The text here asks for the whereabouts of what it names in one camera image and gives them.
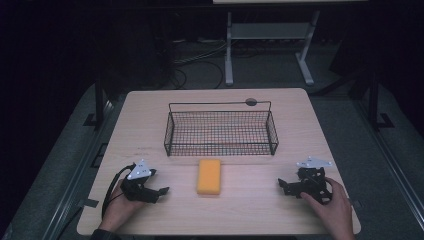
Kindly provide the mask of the person's left hand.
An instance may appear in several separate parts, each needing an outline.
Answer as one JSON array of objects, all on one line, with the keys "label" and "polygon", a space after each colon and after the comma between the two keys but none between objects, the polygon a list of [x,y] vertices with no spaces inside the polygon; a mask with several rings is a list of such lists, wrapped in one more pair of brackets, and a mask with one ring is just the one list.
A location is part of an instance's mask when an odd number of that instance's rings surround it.
[{"label": "person's left hand", "polygon": [[119,180],[112,192],[109,205],[99,225],[101,230],[116,232],[145,205],[144,202],[128,200],[122,192],[121,184],[122,181]]}]

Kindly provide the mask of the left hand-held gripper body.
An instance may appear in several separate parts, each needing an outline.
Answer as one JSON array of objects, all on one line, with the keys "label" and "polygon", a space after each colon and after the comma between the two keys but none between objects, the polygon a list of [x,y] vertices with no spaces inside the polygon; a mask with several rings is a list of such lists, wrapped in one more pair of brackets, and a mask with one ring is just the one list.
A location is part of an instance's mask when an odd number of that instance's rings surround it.
[{"label": "left hand-held gripper body", "polygon": [[144,186],[151,177],[150,170],[144,160],[140,160],[131,166],[131,172],[124,177],[120,186],[129,201],[145,203],[156,203],[158,201],[159,192]]}]

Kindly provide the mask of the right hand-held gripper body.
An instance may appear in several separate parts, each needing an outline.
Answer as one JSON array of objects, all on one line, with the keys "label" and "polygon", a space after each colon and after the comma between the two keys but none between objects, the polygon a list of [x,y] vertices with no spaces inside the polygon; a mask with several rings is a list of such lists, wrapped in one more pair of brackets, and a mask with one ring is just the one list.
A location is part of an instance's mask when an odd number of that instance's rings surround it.
[{"label": "right hand-held gripper body", "polygon": [[325,167],[331,167],[331,162],[309,156],[296,166],[299,181],[290,183],[290,195],[300,198],[300,194],[304,192],[321,204],[325,199],[332,199],[332,193],[327,189],[325,174]]}]

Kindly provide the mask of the orange sponge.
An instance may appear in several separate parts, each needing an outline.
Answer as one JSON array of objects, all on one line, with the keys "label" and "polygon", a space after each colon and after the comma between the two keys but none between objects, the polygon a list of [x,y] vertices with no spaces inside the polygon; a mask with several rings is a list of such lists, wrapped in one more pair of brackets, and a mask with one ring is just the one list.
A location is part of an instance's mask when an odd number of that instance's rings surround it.
[{"label": "orange sponge", "polygon": [[221,191],[221,161],[202,159],[199,161],[197,193],[201,195],[218,195]]}]

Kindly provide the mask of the person's right hand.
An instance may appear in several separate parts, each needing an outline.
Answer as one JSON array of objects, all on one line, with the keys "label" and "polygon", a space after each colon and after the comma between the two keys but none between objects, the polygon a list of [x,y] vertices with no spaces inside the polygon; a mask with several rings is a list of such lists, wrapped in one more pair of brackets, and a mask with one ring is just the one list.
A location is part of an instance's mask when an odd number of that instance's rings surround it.
[{"label": "person's right hand", "polygon": [[326,178],[332,187],[332,199],[326,205],[317,202],[312,196],[302,192],[300,196],[314,210],[323,226],[333,238],[336,232],[353,232],[352,205],[344,187],[337,181]]}]

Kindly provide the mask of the white metal stand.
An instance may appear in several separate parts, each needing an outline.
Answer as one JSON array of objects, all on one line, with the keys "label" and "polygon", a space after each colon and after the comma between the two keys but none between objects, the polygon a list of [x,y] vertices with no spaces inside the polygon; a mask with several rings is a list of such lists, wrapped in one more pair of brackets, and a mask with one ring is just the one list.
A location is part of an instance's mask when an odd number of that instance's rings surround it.
[{"label": "white metal stand", "polygon": [[234,84],[232,64],[232,43],[235,40],[303,40],[303,48],[295,54],[296,61],[308,86],[315,84],[306,63],[306,57],[320,16],[314,11],[309,22],[301,23],[236,23],[232,13],[227,13],[226,54],[224,58],[225,84]]}]

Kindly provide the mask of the black wire basket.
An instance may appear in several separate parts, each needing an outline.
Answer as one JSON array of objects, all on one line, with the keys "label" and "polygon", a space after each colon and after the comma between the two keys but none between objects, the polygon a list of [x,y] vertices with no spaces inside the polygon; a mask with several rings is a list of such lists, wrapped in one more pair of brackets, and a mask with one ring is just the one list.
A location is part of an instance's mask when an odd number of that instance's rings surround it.
[{"label": "black wire basket", "polygon": [[164,148],[169,156],[273,155],[278,145],[269,101],[168,105]]}]

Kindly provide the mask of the black upright post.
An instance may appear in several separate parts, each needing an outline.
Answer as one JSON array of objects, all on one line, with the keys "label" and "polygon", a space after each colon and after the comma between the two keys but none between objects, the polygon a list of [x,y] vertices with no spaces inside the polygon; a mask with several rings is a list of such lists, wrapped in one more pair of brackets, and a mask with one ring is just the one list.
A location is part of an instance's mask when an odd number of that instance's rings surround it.
[{"label": "black upright post", "polygon": [[103,122],[104,114],[103,114],[103,89],[101,84],[101,79],[97,78],[95,80],[95,129],[98,129]]}]

